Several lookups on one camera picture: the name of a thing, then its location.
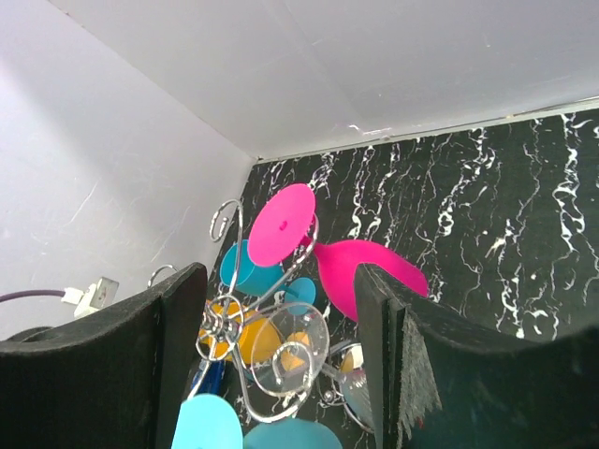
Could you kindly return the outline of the orange wine glass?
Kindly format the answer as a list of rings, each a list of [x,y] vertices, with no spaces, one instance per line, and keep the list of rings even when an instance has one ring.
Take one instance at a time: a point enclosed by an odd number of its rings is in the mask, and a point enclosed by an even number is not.
[[[284,336],[283,329],[258,311],[246,311],[238,302],[213,301],[205,311],[197,343],[211,361],[233,360],[236,344],[244,366],[249,369],[277,356],[284,371],[308,364],[310,336],[296,331]]]

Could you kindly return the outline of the clear wine glass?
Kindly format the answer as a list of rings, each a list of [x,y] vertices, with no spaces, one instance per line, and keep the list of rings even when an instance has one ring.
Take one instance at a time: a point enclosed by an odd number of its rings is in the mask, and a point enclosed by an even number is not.
[[[312,385],[329,356],[329,328],[314,306],[293,302],[258,312],[249,370],[257,387],[279,398]]]

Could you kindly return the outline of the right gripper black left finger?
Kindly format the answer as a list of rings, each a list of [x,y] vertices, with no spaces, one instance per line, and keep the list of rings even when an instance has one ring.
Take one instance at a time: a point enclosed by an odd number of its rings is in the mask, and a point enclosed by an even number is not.
[[[196,354],[207,269],[1,343],[4,448],[169,448]]]

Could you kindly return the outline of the magenta wine glass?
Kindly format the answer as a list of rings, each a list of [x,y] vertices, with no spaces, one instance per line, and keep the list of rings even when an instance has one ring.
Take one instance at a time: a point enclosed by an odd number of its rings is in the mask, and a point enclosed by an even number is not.
[[[315,207],[314,192],[304,183],[291,184],[274,195],[257,215],[249,234],[252,262],[260,267],[272,266],[298,246],[313,244],[325,293],[337,310],[354,322],[358,319],[354,279],[361,264],[376,265],[415,293],[428,295],[424,273],[381,244],[363,239],[324,244],[309,238]]]

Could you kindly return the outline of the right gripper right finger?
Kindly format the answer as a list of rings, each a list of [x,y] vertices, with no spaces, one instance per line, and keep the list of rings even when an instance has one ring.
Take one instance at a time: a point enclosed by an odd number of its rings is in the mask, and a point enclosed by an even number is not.
[[[521,340],[370,264],[354,290],[378,447],[597,446],[597,326]]]

